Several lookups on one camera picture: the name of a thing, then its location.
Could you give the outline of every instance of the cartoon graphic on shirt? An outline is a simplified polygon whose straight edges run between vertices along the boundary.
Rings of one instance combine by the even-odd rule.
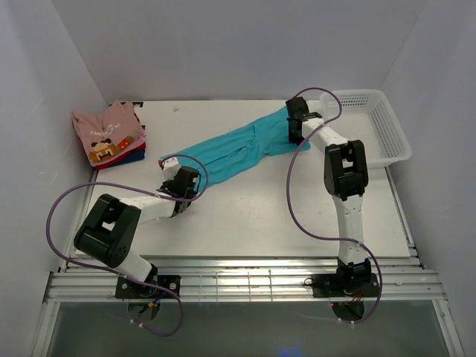
[[[111,158],[125,150],[133,141],[134,138],[132,136],[127,136],[117,146],[114,145],[109,138],[103,139],[99,143],[93,142],[91,143],[91,147],[94,151],[89,152],[89,158],[94,163]]]

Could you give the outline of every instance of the red cloth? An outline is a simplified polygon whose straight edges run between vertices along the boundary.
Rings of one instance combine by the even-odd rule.
[[[118,161],[122,160],[123,158],[125,158],[126,156],[128,156],[128,154],[130,154],[131,152],[134,152],[136,150],[143,150],[145,148],[146,148],[146,144],[144,143],[144,144],[140,145],[139,147],[136,147],[133,150],[125,152],[123,155],[116,155],[117,158],[115,158],[114,160],[111,160],[110,162],[107,162],[107,163],[102,164],[102,165],[96,165],[96,166],[94,166],[94,168],[97,169],[97,170],[106,169],[107,167],[111,166],[113,163],[118,162]]]

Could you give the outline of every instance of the folded clothes stack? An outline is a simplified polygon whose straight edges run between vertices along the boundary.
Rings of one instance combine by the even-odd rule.
[[[145,157],[146,132],[134,106],[116,100],[103,114],[73,111],[73,126],[89,163],[101,170]]]

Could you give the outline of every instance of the metal frame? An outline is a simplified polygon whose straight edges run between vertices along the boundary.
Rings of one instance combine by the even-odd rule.
[[[448,310],[443,285],[436,271],[422,268],[391,172],[388,168],[386,172],[407,237],[410,257],[378,259],[384,276],[382,300],[432,300],[450,356],[464,356]],[[93,172],[91,180],[95,179],[96,173]],[[84,195],[83,205],[77,215],[73,232],[86,216],[91,193],[92,189],[89,187]],[[66,251],[78,260],[98,263],[89,258],[76,256],[72,245],[73,236],[72,234]],[[198,303],[327,301],[329,299],[313,298],[310,289],[305,287],[303,282],[311,274],[329,273],[335,271],[336,268],[336,260],[328,257],[315,259],[294,257],[287,259],[146,258],[161,272],[181,275],[182,300]],[[113,274],[66,264],[62,266],[62,272],[52,274],[45,292],[32,356],[47,355],[62,302],[122,302],[114,298],[116,279]]]

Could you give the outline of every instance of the black mounting plate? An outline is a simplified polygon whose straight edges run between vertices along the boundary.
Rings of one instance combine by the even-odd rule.
[[[157,284],[163,288],[172,290],[177,295],[180,296],[180,275],[156,275],[154,276],[155,281],[151,281],[152,284]],[[171,289],[170,284],[175,284],[175,288]],[[118,284],[116,285],[115,297],[117,299],[144,299],[144,300],[153,300],[156,297],[162,295],[162,291],[150,292],[149,294],[144,294],[144,287],[138,284],[134,284],[127,280],[124,277],[118,278]],[[166,294],[163,299],[173,299],[172,296]]]
[[[311,276],[312,296],[314,298],[342,298],[346,296],[337,284],[336,274],[314,274]],[[370,282],[361,286],[363,298],[376,298],[379,294],[377,276],[372,273]]]

